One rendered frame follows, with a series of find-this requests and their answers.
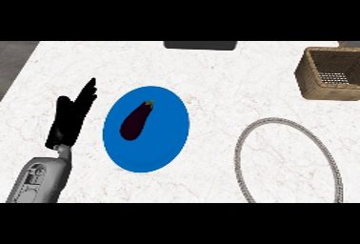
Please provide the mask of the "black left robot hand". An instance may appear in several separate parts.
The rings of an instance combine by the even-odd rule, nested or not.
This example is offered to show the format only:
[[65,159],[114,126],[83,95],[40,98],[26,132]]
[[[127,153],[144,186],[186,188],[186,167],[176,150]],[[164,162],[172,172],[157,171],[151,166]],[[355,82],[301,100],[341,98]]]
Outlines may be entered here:
[[45,143],[49,149],[59,145],[71,147],[76,144],[83,121],[98,98],[96,91],[96,79],[92,78],[76,100],[71,100],[68,96],[58,97],[55,120]]

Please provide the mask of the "brown wicker basket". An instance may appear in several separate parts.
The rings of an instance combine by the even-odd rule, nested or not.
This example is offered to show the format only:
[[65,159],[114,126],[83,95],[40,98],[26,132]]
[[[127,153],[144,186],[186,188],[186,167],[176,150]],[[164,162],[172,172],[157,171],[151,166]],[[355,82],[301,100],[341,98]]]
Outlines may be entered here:
[[360,48],[307,47],[294,74],[306,99],[360,101]]

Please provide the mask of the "dark purple eggplant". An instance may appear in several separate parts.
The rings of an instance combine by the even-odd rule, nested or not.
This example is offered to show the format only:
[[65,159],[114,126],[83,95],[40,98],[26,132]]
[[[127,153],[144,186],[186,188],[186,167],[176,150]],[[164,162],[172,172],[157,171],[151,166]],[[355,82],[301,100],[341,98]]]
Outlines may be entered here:
[[120,127],[120,134],[123,138],[133,141],[139,138],[149,114],[154,110],[155,101],[144,101],[133,110]]

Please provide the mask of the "blue oval plate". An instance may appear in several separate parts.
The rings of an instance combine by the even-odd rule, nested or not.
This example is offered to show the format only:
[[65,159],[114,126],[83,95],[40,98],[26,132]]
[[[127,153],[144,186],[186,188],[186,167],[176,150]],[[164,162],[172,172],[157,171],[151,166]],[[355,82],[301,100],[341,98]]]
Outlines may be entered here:
[[[129,141],[120,133],[121,124],[145,101],[154,101],[154,109],[138,139]],[[111,160],[130,172],[155,171],[182,152],[189,128],[186,105],[173,91],[157,86],[132,90],[114,103],[105,119],[104,142]]]

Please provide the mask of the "dark grey flat appliance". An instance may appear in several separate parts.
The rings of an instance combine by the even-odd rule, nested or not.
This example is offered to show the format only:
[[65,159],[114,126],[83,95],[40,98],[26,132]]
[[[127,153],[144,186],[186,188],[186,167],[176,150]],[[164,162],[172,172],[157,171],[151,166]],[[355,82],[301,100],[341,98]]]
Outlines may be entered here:
[[234,51],[236,41],[166,41],[167,49]]

